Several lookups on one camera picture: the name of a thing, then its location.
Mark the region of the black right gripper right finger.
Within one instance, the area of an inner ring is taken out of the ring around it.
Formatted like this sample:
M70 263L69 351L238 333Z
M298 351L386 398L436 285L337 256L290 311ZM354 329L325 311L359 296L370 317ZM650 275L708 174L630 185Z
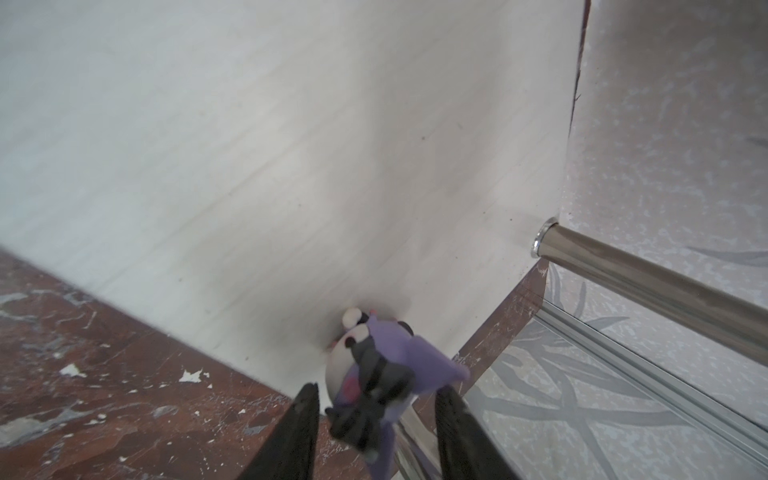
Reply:
M452 386L436 392L434 410L443 479L519 479Z

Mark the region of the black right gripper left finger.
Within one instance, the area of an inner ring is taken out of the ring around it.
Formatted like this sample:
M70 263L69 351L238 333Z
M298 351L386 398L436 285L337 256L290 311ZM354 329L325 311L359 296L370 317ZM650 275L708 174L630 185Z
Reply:
M319 428L319 390L305 384L237 480L312 480Z

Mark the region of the purple black cartoon figure toy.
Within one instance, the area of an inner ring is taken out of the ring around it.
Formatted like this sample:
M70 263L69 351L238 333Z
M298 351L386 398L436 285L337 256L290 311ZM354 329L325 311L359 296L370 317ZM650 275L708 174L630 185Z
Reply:
M469 379L469 369L397 320L357 307L342 315L345 333L325 369L330 435L356 450L373 479L389 479L394 425L419 396Z

